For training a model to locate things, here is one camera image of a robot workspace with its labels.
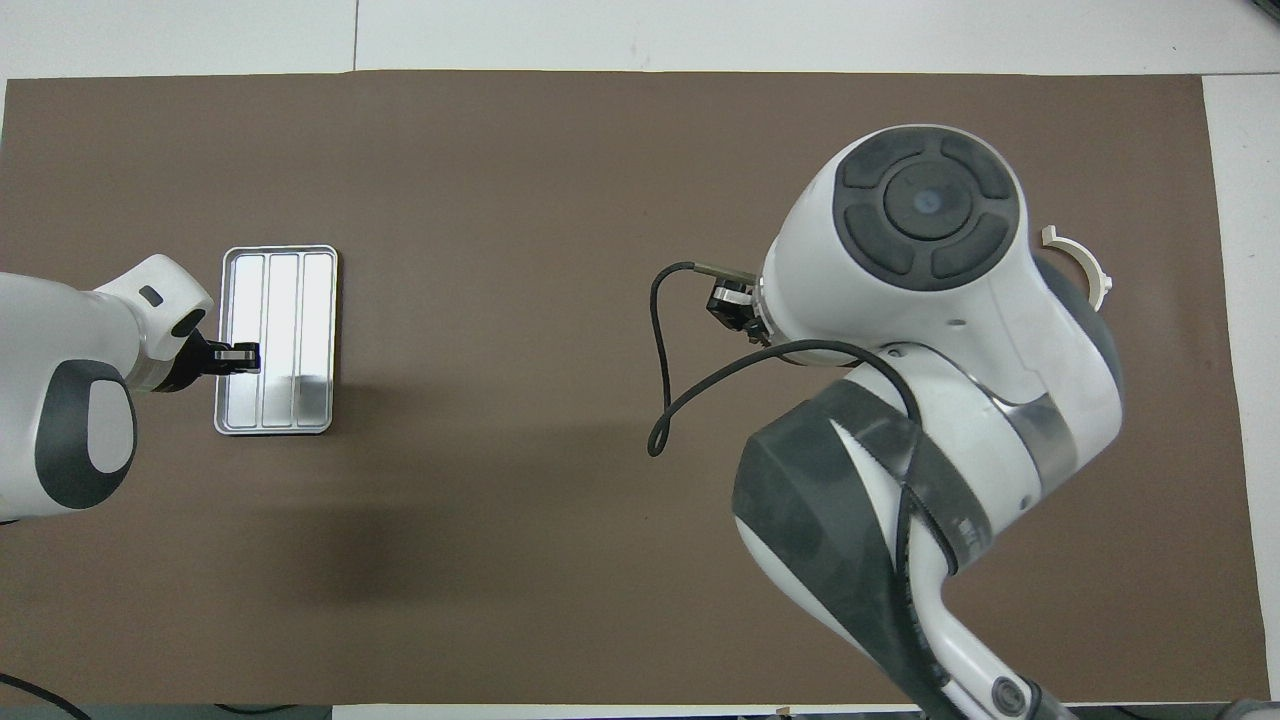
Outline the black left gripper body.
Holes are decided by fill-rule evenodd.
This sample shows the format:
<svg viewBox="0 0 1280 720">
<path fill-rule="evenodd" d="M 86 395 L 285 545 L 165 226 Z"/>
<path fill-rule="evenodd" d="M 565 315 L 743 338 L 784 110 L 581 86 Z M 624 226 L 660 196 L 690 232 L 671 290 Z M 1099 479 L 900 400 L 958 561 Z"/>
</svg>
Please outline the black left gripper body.
<svg viewBox="0 0 1280 720">
<path fill-rule="evenodd" d="M 175 393 L 192 386 L 212 361 L 212 346 L 200 331 L 192 331 L 174 356 L 169 373 L 160 382 L 161 393 Z"/>
</svg>

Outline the silver metal tray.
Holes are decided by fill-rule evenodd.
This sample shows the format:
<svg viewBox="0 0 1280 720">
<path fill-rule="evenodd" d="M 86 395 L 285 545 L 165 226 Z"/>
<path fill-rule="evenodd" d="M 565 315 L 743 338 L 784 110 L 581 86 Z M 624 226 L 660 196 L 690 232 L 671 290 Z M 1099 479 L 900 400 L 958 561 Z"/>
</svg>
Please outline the silver metal tray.
<svg viewBox="0 0 1280 720">
<path fill-rule="evenodd" d="M 334 418 L 339 255 L 330 245 L 242 246 L 221 260 L 219 336 L 259 347 L 256 373 L 216 380 L 223 436 L 317 436 Z"/>
</svg>

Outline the brown table mat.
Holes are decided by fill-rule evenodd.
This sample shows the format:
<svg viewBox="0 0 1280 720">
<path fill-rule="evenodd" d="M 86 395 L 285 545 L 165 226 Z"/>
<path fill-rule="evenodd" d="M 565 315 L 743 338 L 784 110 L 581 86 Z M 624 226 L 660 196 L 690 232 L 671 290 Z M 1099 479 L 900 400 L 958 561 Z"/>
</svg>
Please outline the brown table mat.
<svg viewBox="0 0 1280 720">
<path fill-rule="evenodd" d="M 731 516 L 745 439 L 835 379 L 771 361 L 659 457 L 646 296 L 755 269 L 874 129 L 992 143 L 1032 224 L 1115 279 L 1123 433 L 946 585 L 1065 701 L 1268 694 L 1201 81 L 360 72 L 10 82 L 0 270 L 93 288 L 155 252 L 340 255 L 330 429 L 137 402 L 84 512 L 0 527 L 0 673 L 78 705 L 895 703 Z"/>
</svg>

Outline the white curved plastic bracket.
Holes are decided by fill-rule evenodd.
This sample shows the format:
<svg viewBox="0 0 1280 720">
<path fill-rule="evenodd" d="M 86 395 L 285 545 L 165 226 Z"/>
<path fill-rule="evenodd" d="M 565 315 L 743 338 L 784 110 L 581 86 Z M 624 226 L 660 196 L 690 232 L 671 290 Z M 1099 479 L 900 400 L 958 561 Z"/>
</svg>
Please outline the white curved plastic bracket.
<svg viewBox="0 0 1280 720">
<path fill-rule="evenodd" d="M 1114 290 L 1114 278 L 1103 269 L 1098 258 L 1083 243 L 1061 236 L 1055 224 L 1048 224 L 1039 232 L 1039 242 L 1042 247 L 1070 258 L 1083 270 L 1088 302 L 1100 313 Z"/>
</svg>

